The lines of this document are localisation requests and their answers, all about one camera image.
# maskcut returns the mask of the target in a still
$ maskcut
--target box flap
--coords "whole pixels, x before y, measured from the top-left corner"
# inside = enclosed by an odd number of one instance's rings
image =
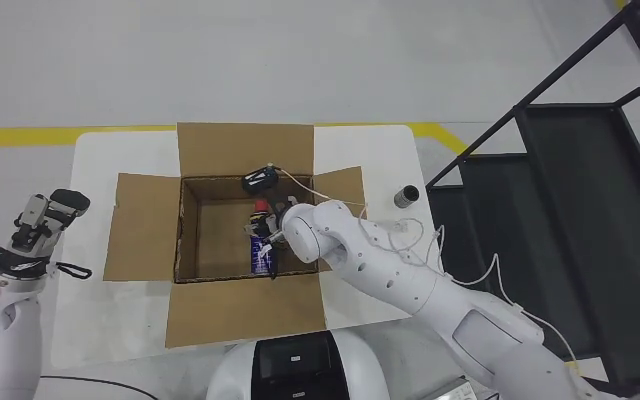
[[[174,284],[167,348],[326,329],[318,275]]]
[[[245,175],[267,163],[313,174],[313,126],[178,123],[182,176]]]
[[[180,178],[120,174],[105,281],[172,281]]]
[[[339,171],[328,172],[313,177],[313,187],[318,192],[325,194],[333,199],[350,201],[353,203],[364,204],[364,188],[362,186],[362,169],[360,167],[352,167],[341,169]],[[316,198],[316,204],[325,201],[322,198]],[[354,216],[360,215],[361,206],[347,204]],[[331,267],[324,260],[318,260],[318,269],[320,272],[331,271]]]

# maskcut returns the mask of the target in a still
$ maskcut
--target red cap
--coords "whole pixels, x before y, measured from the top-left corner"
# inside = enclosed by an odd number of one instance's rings
[[[265,199],[256,200],[255,212],[269,211],[269,203]]]

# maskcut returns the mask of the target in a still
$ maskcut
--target black cable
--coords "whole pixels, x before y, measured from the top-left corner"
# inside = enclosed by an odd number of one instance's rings
[[[75,264],[63,263],[58,261],[56,263],[56,267],[58,267],[58,270],[60,270],[61,272],[64,272],[65,274],[77,279],[86,280],[91,278],[91,275],[93,275],[93,272],[91,272],[90,269],[78,267]]]
[[[81,378],[79,376],[64,376],[64,375],[42,375],[40,377],[40,379],[66,379],[66,380],[69,380],[69,381],[83,381],[83,382],[104,383],[106,385],[119,386],[121,388],[133,390],[133,391],[138,392],[138,393],[142,393],[145,396],[147,396],[147,397],[149,397],[150,399],[153,399],[153,400],[160,400],[156,396],[152,395],[151,393],[145,392],[144,390],[138,389],[137,387],[125,385],[124,383],[120,383],[120,382],[105,381],[105,380],[102,380],[102,379],[93,379],[93,378]]]

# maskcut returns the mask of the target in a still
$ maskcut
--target cardboard box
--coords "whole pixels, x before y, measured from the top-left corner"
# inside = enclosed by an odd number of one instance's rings
[[[103,279],[173,282],[168,348],[326,329],[322,262],[289,251],[275,280],[251,275],[243,226],[255,199],[240,177],[272,162],[322,193],[364,203],[360,168],[313,176],[310,125],[181,123],[177,132],[181,177],[120,174]],[[278,187],[315,200],[290,179]]]

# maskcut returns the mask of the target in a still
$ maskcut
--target white tabletop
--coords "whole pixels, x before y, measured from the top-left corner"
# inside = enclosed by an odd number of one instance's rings
[[[404,126],[315,128],[314,173],[353,166],[362,167],[370,219],[423,222],[428,234],[416,252],[425,257],[433,222],[411,130]],[[88,281],[60,277],[51,355],[55,367],[181,351],[164,348],[169,282],[102,281],[120,172],[179,176],[176,132],[90,133],[78,140],[70,187],[89,197],[91,207],[66,232],[62,259],[91,268],[94,276]],[[392,198],[407,184],[419,188],[420,199],[401,210]],[[415,227],[409,228],[409,236],[415,235]],[[436,256],[431,254],[432,263]],[[358,292],[333,272],[320,273],[320,285],[328,329],[407,317]]]

